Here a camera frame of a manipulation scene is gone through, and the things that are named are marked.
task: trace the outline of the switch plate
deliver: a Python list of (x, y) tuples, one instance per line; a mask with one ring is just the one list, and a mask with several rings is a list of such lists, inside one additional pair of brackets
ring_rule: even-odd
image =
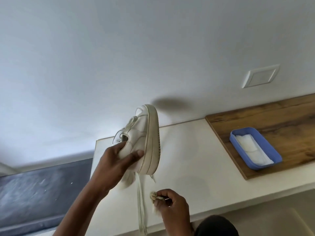
[(276, 64), (268, 67), (250, 70), (246, 75), (242, 88), (270, 83), (276, 77), (279, 69), (280, 64)]

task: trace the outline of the wall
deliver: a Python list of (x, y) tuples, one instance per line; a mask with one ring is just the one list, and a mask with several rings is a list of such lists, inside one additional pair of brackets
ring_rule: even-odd
[[(314, 0), (0, 0), (0, 162), (87, 152), (138, 105), (160, 125), (315, 92)], [(281, 64), (268, 85), (246, 72)]]

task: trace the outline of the blue plastic tray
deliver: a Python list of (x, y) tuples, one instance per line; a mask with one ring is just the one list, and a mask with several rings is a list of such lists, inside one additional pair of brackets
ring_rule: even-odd
[[(266, 153), (266, 155), (273, 160), (273, 164), (265, 165), (265, 166), (260, 166), (252, 162), (252, 160), (249, 158), (249, 156), (246, 154), (246, 152), (243, 150), (243, 148), (240, 146), (238, 141), (235, 139), (234, 136), (239, 135), (243, 136), (246, 134), (250, 134), (253, 136), (257, 144), (262, 148), (262, 150)], [(279, 162), (282, 162), (282, 157), (281, 155), (273, 148), (272, 145), (260, 134), (256, 129), (253, 127), (245, 127), (241, 129), (236, 129), (231, 131), (230, 135), (230, 142), (233, 144), (239, 155), (243, 158), (245, 161), (246, 165), (252, 169), (252, 170), (260, 170), (262, 168), (270, 167), (273, 166)]]

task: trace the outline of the wooden board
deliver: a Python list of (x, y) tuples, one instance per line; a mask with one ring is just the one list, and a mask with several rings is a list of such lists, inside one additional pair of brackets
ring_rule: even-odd
[[(207, 115), (206, 120), (246, 180), (315, 161), (315, 94)], [(283, 161), (259, 171), (247, 167), (229, 140), (232, 130), (243, 127), (256, 128)]]

